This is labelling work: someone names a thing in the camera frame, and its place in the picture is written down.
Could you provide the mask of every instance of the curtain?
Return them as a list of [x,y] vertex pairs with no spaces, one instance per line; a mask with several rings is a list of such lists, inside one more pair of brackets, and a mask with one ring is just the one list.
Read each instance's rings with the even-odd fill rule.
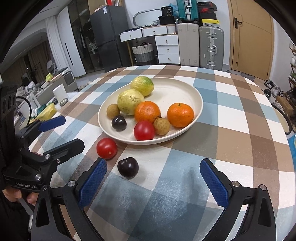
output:
[[57,65],[57,69],[60,70],[65,67],[68,67],[69,69],[71,69],[67,61],[64,49],[62,47],[55,16],[46,18],[45,25],[46,25],[48,42],[49,42],[50,49],[52,51],[52,55],[54,57],[55,63]]
[[27,67],[23,57],[15,61],[1,75],[3,81],[9,81],[16,84],[22,84],[22,76],[27,72]]
[[48,74],[47,62],[50,60],[49,42],[45,41],[28,51],[28,57],[32,70],[36,70],[35,77],[40,83]]

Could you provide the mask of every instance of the blue gripper pad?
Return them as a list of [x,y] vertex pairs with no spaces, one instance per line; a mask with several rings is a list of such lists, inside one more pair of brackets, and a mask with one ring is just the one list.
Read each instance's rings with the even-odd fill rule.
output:
[[90,204],[106,172],[107,162],[104,159],[101,159],[79,191],[78,205],[81,209]]
[[42,132],[46,132],[58,126],[62,126],[63,124],[65,124],[65,122],[66,122],[66,118],[61,115],[56,118],[41,122],[38,130]]
[[228,191],[205,160],[200,162],[200,173],[205,183],[209,187],[218,206],[226,208],[229,203]]

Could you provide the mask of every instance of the finger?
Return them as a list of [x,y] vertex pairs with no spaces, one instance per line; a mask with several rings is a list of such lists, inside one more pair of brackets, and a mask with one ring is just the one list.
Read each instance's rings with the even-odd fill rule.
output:
[[27,196],[27,202],[32,204],[33,206],[36,205],[36,202],[37,202],[37,198],[38,198],[38,193],[30,193],[28,196]]
[[12,188],[11,186],[8,186],[5,190],[3,190],[3,194],[11,202],[16,202],[19,198],[22,197],[21,191]]

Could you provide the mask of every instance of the plaid tablecloth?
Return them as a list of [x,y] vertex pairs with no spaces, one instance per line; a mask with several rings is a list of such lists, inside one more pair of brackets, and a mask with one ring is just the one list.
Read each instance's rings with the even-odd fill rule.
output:
[[[200,161],[208,157],[230,180],[247,187],[267,186],[277,239],[282,240],[295,223],[295,173],[288,142],[262,90],[234,74],[158,65],[115,69],[96,79],[56,114],[64,115],[66,123],[31,145],[42,154],[74,138],[84,141],[83,153],[58,167],[51,186],[77,180],[97,159],[96,144],[106,137],[97,120],[100,105],[138,75],[171,77],[194,86],[204,109],[197,122],[174,140],[149,146],[117,143],[118,153],[107,162],[104,183],[87,210],[102,237],[202,240],[222,212],[200,175]],[[139,163],[132,180],[124,179],[116,165],[129,156]],[[235,236],[245,211],[243,206],[228,240]]]

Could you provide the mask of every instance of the refrigerator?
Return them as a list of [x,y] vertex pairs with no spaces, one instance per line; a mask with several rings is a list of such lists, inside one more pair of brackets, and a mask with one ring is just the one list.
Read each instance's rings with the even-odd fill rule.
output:
[[104,70],[131,66],[127,43],[119,37],[128,30],[124,7],[105,6],[94,12],[90,20]]

